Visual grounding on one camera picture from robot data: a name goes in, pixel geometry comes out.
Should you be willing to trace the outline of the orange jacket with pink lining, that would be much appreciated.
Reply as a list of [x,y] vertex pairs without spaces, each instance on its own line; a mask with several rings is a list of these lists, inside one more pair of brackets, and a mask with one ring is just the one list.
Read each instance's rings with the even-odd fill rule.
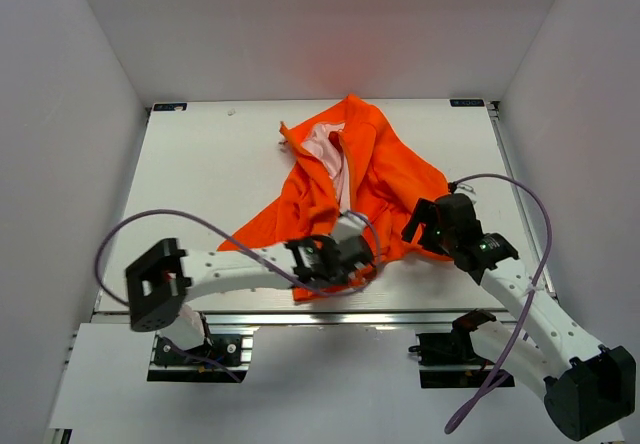
[[407,147],[383,112],[350,94],[294,128],[280,127],[295,159],[280,195],[220,244],[232,251],[329,233],[346,210],[367,216],[365,238],[383,262],[435,254],[401,231],[420,198],[448,192],[445,175]]

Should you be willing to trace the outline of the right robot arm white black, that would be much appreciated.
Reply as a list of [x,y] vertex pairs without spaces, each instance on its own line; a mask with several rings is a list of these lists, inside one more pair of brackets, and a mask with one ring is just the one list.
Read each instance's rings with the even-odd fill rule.
[[605,346],[536,290],[516,249],[483,231],[468,196],[419,200],[402,238],[451,258],[518,320],[509,330],[480,309],[456,319],[451,349],[459,360],[499,365],[541,399],[556,428],[573,441],[634,413],[633,356],[622,346]]

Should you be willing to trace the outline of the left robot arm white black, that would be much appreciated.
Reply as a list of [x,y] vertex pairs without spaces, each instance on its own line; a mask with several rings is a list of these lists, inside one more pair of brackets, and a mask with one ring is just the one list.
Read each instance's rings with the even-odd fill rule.
[[195,299],[241,290],[289,290],[308,286],[327,293],[345,286],[375,262],[364,237],[336,241],[316,235],[239,251],[188,251],[175,238],[157,242],[125,270],[130,328],[159,333],[188,362],[211,351]]

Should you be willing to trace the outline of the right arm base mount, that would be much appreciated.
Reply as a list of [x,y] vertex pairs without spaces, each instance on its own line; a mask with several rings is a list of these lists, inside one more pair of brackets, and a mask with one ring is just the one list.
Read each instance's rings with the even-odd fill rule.
[[446,332],[423,332],[408,348],[419,365],[422,389],[479,389],[493,368],[493,362],[475,353],[470,334],[496,317],[485,310],[473,310],[457,318]]

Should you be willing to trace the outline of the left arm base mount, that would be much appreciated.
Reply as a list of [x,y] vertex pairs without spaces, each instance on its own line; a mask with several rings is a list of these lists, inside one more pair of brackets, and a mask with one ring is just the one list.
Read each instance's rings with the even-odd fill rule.
[[252,337],[247,331],[205,325],[204,342],[191,349],[157,335],[148,382],[241,384],[248,372]]

